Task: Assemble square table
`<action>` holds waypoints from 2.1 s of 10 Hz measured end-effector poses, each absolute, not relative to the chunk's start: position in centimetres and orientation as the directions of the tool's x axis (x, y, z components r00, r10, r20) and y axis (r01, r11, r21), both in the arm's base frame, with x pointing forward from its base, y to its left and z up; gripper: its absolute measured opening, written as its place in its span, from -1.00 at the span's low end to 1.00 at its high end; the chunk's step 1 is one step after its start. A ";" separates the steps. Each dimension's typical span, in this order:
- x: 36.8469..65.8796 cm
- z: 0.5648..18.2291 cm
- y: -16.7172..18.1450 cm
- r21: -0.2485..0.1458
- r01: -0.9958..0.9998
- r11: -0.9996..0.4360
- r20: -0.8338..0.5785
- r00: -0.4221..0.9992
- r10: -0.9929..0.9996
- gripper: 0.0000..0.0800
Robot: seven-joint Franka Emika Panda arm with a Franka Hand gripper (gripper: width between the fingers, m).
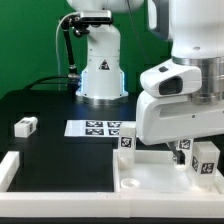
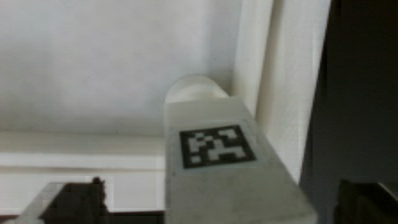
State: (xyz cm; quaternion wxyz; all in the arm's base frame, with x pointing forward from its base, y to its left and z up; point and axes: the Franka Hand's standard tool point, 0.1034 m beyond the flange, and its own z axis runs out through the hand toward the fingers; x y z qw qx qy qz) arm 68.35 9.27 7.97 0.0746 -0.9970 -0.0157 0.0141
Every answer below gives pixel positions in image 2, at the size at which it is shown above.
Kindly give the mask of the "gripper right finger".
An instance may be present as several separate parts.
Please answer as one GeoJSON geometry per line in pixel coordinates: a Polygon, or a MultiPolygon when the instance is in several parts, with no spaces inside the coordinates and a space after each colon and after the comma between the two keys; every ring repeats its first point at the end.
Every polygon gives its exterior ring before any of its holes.
{"type": "Polygon", "coordinates": [[[398,182],[342,181],[334,224],[398,224],[398,182]]]}

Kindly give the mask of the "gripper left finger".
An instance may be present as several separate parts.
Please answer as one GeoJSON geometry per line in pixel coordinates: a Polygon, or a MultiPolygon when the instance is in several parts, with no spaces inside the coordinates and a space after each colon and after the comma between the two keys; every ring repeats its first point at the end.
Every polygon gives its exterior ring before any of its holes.
{"type": "Polygon", "coordinates": [[[111,224],[105,181],[52,182],[11,224],[111,224]]]}

